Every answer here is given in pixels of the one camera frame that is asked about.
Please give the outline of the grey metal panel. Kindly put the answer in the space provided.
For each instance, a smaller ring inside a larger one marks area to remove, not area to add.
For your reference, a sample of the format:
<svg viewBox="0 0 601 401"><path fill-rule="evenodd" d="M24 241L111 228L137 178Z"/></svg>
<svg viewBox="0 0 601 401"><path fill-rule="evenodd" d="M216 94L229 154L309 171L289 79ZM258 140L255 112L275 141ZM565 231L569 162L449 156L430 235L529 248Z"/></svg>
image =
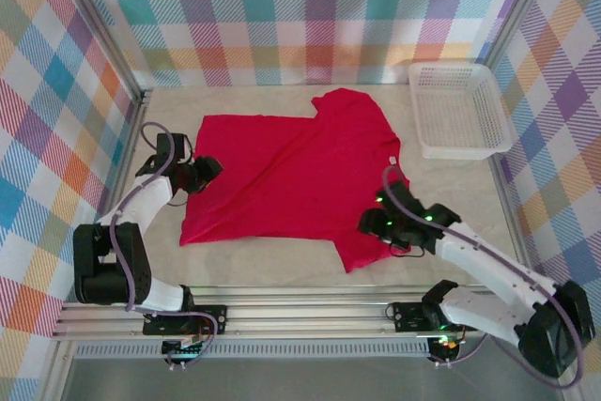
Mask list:
<svg viewBox="0 0 601 401"><path fill-rule="evenodd" d="M206 360L171 372L158 360L77 360L61 401L563 401L484 357L451 369L421 359Z"/></svg>

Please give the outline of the right aluminium frame post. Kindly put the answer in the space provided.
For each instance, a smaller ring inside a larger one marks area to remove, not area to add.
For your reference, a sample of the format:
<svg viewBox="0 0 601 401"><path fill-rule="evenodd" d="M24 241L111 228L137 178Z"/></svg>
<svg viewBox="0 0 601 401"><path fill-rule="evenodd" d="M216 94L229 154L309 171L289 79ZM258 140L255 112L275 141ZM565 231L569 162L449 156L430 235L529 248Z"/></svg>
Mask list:
<svg viewBox="0 0 601 401"><path fill-rule="evenodd" d="M494 71L501 62L511 39L524 21L534 0L511 0L499 30L491 41L481 63Z"/></svg>

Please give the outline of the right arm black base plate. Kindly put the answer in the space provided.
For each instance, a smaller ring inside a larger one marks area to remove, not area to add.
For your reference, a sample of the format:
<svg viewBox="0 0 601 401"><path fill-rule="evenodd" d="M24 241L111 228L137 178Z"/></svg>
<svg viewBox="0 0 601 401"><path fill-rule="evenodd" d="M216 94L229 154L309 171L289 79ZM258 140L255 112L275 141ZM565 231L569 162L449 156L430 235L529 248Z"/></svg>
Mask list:
<svg viewBox="0 0 601 401"><path fill-rule="evenodd" d="M420 302L391 302L384 315L394 324L396 332L418 332L442 335L445 333L475 332L472 327L459 324L441 324L431 319Z"/></svg>

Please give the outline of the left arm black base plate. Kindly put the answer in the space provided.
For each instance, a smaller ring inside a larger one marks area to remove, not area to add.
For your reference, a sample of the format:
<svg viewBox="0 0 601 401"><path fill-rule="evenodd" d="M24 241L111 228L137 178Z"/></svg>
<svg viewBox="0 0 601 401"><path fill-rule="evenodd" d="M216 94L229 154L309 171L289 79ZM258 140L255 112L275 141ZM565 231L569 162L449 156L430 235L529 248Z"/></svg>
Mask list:
<svg viewBox="0 0 601 401"><path fill-rule="evenodd" d="M194 305L186 312L144 314L143 335L214 335L224 334L226 305Z"/></svg>

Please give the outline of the red t-shirt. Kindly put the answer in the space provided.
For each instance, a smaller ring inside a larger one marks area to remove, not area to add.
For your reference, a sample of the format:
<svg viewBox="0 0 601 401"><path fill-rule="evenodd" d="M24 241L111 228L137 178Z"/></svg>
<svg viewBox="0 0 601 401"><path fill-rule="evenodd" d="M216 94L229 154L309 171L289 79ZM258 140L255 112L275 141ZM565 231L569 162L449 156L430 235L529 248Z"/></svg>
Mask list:
<svg viewBox="0 0 601 401"><path fill-rule="evenodd" d="M205 116L195 154L223 171L190 196L182 246L250 237L334 244L347 272L390 257L358 229L376 204L401 141L366 93L339 88L312 100L313 117Z"/></svg>

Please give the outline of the right aluminium side rail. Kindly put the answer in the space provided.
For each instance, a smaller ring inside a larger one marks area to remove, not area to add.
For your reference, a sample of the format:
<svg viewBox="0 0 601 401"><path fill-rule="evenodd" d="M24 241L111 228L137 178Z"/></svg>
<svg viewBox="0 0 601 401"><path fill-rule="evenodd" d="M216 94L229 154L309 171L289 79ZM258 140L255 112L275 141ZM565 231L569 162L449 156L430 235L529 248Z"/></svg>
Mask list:
<svg viewBox="0 0 601 401"><path fill-rule="evenodd" d="M532 262L527 253L526 242L522 234L517 214L513 209L511 193L501 167L500 157L497 154L494 154L489 157L487 161L501 202L501 209L507 223L511 241L516 251L516 258L522 265L531 270Z"/></svg>

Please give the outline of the left aluminium frame post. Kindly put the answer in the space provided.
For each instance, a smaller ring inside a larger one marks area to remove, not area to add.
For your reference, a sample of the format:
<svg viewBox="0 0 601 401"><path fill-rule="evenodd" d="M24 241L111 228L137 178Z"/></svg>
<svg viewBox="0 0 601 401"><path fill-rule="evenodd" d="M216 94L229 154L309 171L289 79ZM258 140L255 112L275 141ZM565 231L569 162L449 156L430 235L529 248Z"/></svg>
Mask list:
<svg viewBox="0 0 601 401"><path fill-rule="evenodd" d="M73 0L128 91L140 98L155 80L117 0Z"/></svg>

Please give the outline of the aluminium side rail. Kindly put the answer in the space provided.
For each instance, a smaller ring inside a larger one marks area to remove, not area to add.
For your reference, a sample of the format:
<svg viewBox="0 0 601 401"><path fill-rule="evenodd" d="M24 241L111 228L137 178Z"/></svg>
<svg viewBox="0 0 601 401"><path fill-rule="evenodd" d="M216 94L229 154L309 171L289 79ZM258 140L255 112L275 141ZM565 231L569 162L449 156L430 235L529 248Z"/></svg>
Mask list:
<svg viewBox="0 0 601 401"><path fill-rule="evenodd" d="M522 265L531 270L532 262L527 253L526 242L522 234L517 214L513 209L511 193L501 167L500 157L497 154L494 154L489 157L487 161L501 202L501 209L507 223L511 241L516 251L516 258Z"/></svg>
<svg viewBox="0 0 601 401"><path fill-rule="evenodd" d="M108 193L103 194L100 198L100 211L96 214L97 219L108 213L126 191L133 154L140 137L142 124L145 121L146 110L151 102L152 93L152 89L143 91L140 100L134 104L130 128L125 136L124 146L117 162L116 171L110 179L112 185Z"/></svg>

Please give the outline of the aluminium frame post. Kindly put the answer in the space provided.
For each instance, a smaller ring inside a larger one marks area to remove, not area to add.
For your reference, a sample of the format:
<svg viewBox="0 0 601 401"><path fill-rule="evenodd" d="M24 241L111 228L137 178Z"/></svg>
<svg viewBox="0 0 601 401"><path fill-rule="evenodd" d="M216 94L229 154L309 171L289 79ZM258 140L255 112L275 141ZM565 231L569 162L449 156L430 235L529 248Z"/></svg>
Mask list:
<svg viewBox="0 0 601 401"><path fill-rule="evenodd" d="M494 71L501 62L511 39L524 21L534 0L511 0L499 30L491 41L481 63Z"/></svg>
<svg viewBox="0 0 601 401"><path fill-rule="evenodd" d="M117 0L73 0L128 91L140 98L155 80Z"/></svg>

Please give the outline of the wide aluminium mounting rail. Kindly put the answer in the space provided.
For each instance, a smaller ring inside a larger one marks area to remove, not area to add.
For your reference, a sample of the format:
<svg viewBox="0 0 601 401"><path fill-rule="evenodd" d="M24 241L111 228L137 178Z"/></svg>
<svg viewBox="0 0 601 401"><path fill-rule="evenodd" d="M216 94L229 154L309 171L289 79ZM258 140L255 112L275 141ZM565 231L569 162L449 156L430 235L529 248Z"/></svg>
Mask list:
<svg viewBox="0 0 601 401"><path fill-rule="evenodd" d="M226 339L389 338L387 304L417 302L427 285L194 286L194 301L227 306ZM119 306L67 302L54 340L143 339L145 320Z"/></svg>

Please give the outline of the white perforated plastic basket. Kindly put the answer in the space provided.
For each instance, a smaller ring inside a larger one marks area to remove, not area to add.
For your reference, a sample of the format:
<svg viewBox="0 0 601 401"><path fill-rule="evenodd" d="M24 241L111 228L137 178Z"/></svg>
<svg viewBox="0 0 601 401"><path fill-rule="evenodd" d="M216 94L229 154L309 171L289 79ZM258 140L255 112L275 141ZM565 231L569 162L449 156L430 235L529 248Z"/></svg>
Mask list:
<svg viewBox="0 0 601 401"><path fill-rule="evenodd" d="M414 63L408 68L408 85L425 158L480 161L511 148L501 92L486 66Z"/></svg>

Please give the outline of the left aluminium side rail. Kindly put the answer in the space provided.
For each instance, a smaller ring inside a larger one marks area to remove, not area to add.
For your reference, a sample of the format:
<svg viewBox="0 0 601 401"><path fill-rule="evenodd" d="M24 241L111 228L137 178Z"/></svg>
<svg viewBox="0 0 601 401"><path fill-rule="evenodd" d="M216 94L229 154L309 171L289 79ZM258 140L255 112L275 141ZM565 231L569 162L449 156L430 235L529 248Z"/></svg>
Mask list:
<svg viewBox="0 0 601 401"><path fill-rule="evenodd" d="M103 194L100 198L100 211L96 214L97 219L108 213L126 191L133 154L140 137L142 124L145 121L146 110L151 102L152 93L152 89L143 91L140 100L134 104L130 128L125 136L124 146L117 162L116 171L110 179L112 185L108 193Z"/></svg>

